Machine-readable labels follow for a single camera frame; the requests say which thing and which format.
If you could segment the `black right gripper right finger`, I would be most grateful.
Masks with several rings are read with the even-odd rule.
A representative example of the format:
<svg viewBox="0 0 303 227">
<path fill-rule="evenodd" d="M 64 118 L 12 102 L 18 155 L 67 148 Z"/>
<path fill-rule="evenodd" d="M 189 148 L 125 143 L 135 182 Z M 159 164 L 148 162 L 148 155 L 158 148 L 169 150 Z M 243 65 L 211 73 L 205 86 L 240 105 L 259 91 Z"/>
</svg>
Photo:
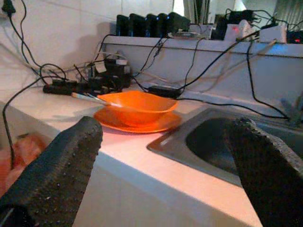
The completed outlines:
<svg viewBox="0 0 303 227">
<path fill-rule="evenodd" d="M 223 137 L 262 226 L 301 227 L 303 160 L 247 118 L 229 120 Z"/>
</svg>

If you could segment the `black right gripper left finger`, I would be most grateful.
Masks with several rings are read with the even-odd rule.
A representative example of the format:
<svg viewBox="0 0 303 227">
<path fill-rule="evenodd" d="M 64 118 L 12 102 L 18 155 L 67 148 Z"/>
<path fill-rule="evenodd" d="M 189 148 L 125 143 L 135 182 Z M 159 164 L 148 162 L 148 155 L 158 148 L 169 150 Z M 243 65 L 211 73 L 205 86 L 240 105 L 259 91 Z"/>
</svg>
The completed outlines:
<svg viewBox="0 0 303 227">
<path fill-rule="evenodd" d="M 82 117 L 60 132 L 0 199 L 2 227 L 71 227 L 101 147 L 101 124 Z"/>
</svg>

